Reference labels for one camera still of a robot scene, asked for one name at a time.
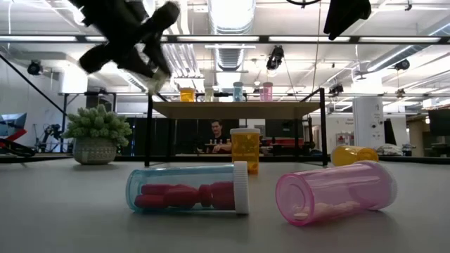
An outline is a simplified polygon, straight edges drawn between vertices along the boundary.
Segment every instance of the white bottle cap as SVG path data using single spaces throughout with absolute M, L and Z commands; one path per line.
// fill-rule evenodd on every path
M 236 213 L 249 214 L 247 162 L 234 162 L 233 187 Z

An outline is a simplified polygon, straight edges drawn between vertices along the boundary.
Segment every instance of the ceiling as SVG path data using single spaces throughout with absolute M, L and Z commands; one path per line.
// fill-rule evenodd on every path
M 326 22 L 329 1 L 313 4 L 305 9 L 294 6 L 284 0 L 256 0 L 257 7 L 251 33 L 325 35 L 323 26 Z M 343 35 L 356 36 L 413 36 L 428 35 L 430 30 L 450 23 L 450 2 L 442 0 L 415 0 L 413 8 L 405 11 L 406 0 L 371 0 L 373 12 L 368 20 L 360 20 L 352 25 Z M 0 0 L 0 34 L 98 34 L 92 28 L 77 25 L 71 11 L 65 8 L 64 1 L 27 0 L 11 4 L 9 0 Z M 233 18 L 233 6 L 224 12 L 230 12 Z M 207 1 L 188 0 L 188 28 L 191 34 L 210 34 L 207 13 Z M 7 47 L 0 44 L 1 50 Z M 93 44 L 11 44 L 12 55 L 22 52 L 61 52 L 75 60 L 82 56 Z M 311 92 L 319 86 L 328 88 L 334 82 L 333 76 L 343 70 L 358 70 L 357 62 L 370 62 L 393 50 L 395 45 L 313 45 L 286 44 L 285 61 L 278 68 L 275 77 L 268 77 L 265 64 L 272 51 L 273 44 L 256 44 L 255 48 L 246 50 L 243 73 L 240 81 L 248 90 L 255 87 L 255 82 L 273 82 L 274 92 L 284 93 L 294 90 Z M 204 44 L 194 44 L 195 57 L 200 72 L 205 76 L 205 86 L 217 82 L 214 54 Z M 408 60 L 411 67 L 406 71 L 381 70 L 376 73 L 381 78 L 384 92 L 394 93 L 399 87 L 449 70 L 450 46 L 430 46 L 418 52 Z M 336 80 L 344 85 L 345 92 L 351 92 L 351 86 L 357 82 L 351 71 Z M 102 70 L 101 78 L 96 78 L 97 85 L 105 86 L 109 91 L 134 91 L 117 73 Z M 448 78 L 438 82 L 429 82 L 411 93 L 424 93 L 450 85 Z

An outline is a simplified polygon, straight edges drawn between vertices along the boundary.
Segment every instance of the pink pill bottle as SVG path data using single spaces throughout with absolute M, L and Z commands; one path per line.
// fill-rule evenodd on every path
M 372 161 L 289 173 L 276 185 L 278 209 L 295 226 L 382 209 L 396 196 L 394 177 Z

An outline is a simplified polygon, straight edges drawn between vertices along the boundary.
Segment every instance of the wooden shelf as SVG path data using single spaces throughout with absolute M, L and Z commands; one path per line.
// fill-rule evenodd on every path
M 301 119 L 319 103 L 299 102 L 155 102 L 153 109 L 170 119 Z

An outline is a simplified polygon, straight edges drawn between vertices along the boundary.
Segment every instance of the monitor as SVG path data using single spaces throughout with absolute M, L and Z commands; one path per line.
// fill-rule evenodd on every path
M 429 110 L 430 133 L 433 136 L 450 136 L 450 109 Z
M 0 136 L 10 136 L 24 129 L 26 113 L 0 115 Z

